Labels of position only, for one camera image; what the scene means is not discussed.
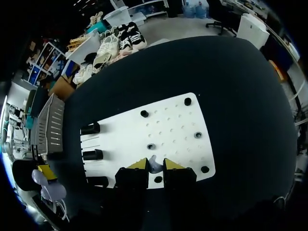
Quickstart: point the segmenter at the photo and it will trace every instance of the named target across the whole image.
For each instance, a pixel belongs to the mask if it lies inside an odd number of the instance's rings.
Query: cable
[[[292,101],[293,99],[295,99],[298,96],[300,91],[303,89],[305,83],[306,83],[306,80],[304,79],[304,81],[303,81],[302,85],[300,86],[298,92],[292,98],[289,99],[289,102]]]
[[[69,219],[68,219],[68,216],[67,216],[67,208],[66,208],[66,203],[64,202],[64,200],[63,200],[63,199],[61,199],[61,201],[63,202],[63,205],[64,205],[66,219],[67,219],[67,220],[68,220],[68,222],[69,222]]]
[[[60,201],[57,201],[57,203],[61,207],[62,211],[64,212],[62,220],[67,219],[69,221],[68,216],[67,216],[66,204],[65,204],[64,200],[61,200],[61,201],[63,202],[63,204],[61,204]]]
[[[307,123],[307,122],[308,122],[308,119],[304,119],[304,120],[302,120],[302,121],[296,122],[294,125],[295,125],[295,126],[298,126],[298,125],[301,125],[301,124],[305,124],[305,123]]]

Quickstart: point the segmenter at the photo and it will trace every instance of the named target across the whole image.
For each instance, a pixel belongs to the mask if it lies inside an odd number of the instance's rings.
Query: black sneaker
[[[129,39],[128,33],[124,30],[121,33],[121,36],[119,37],[120,43],[119,43],[119,53],[121,54],[124,51],[130,51],[132,50],[132,44]]]
[[[137,25],[134,22],[126,24],[128,37],[132,43],[133,49],[142,50],[146,48],[147,42],[143,35],[140,33]]]
[[[125,24],[119,25],[117,27],[118,32],[118,38],[122,36],[122,34],[127,30],[127,26]]]

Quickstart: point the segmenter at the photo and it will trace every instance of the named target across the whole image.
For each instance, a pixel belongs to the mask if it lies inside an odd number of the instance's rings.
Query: white box
[[[259,50],[265,45],[269,35],[263,22],[250,14],[242,15],[237,38],[250,41]]]

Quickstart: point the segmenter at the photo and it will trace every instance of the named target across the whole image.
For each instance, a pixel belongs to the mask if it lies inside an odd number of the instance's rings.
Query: water bottle
[[[199,2],[199,5],[196,6],[196,17],[197,18],[205,18],[206,9],[202,6],[202,3]]]
[[[195,8],[189,5],[186,1],[186,6],[183,6],[183,13],[185,18],[194,18]]]

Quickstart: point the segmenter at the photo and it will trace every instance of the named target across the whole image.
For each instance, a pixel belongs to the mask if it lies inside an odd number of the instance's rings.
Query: yellow object
[[[132,169],[135,169],[135,168],[145,169],[146,161],[147,161],[147,158],[144,158],[144,159],[142,159],[142,160],[136,162],[135,164],[132,164],[131,166],[129,166],[129,167],[127,167],[127,168],[132,168]]]
[[[173,161],[171,161],[171,160],[169,160],[167,158],[165,158],[165,164],[166,164],[167,170],[174,169],[174,168],[175,169],[182,169],[182,168],[184,168],[183,166],[178,165],[178,164],[174,163]]]
[[[57,177],[54,175],[53,171],[50,169],[49,165],[39,165],[38,170],[41,171],[47,180],[55,180]]]

